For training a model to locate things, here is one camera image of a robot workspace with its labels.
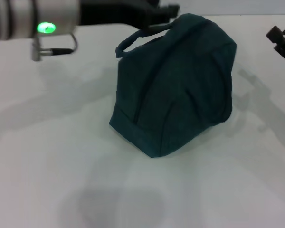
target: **white background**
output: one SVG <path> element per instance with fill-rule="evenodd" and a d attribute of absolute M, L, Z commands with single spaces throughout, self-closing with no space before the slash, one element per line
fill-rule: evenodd
<path fill-rule="evenodd" d="M 0 228 L 285 228 L 285 60 L 265 37 L 285 16 L 208 18 L 238 44 L 232 117 L 160 159 L 109 127 L 133 28 L 80 28 L 40 63 L 0 43 Z"/>
<path fill-rule="evenodd" d="M 198 15 L 285 14 L 285 0 L 161 0 L 178 2 L 184 12 Z"/>

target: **bag handle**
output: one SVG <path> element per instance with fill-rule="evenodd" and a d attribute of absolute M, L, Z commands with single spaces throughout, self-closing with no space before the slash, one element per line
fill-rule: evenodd
<path fill-rule="evenodd" d="M 139 31 L 135 32 L 134 34 L 129 36 L 127 39 L 125 39 L 123 42 L 121 42 L 120 45 L 118 45 L 118 47 L 115 50 L 116 57 L 122 58 L 126 54 L 128 54 L 130 51 L 127 52 L 124 50 L 126 50 L 129 46 L 131 46 L 139 37 L 150 37 L 150 36 L 153 36 L 153 35 L 158 34 L 160 32 L 163 32 L 165 30 L 169 30 L 172 28 L 172 26 L 173 26 L 173 22 L 170 24 L 167 24 L 167 25 L 150 27 L 146 31 L 139 30 Z"/>

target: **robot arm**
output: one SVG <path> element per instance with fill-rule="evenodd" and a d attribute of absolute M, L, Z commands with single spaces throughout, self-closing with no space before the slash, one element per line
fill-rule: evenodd
<path fill-rule="evenodd" d="M 122 23 L 137 29 L 168 23 L 179 6 L 159 0 L 0 0 L 0 40 L 33 39 L 32 58 L 65 55 L 75 49 L 42 49 L 40 38 L 71 34 L 76 26 Z"/>

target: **silver metal cylinder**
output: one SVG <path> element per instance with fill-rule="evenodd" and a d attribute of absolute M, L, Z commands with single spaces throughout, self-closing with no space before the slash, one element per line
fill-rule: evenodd
<path fill-rule="evenodd" d="M 0 40 L 69 34 L 79 19 L 79 0 L 0 0 Z M 38 32 L 42 22 L 54 24 L 56 30 Z"/>

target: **dark teal bag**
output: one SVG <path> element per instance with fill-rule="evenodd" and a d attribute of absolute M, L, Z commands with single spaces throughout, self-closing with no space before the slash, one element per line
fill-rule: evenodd
<path fill-rule="evenodd" d="M 165 36 L 124 52 L 138 37 L 167 29 Z M 236 48 L 218 25 L 192 14 L 134 33 L 116 49 L 122 59 L 110 125 L 153 158 L 226 121 Z"/>

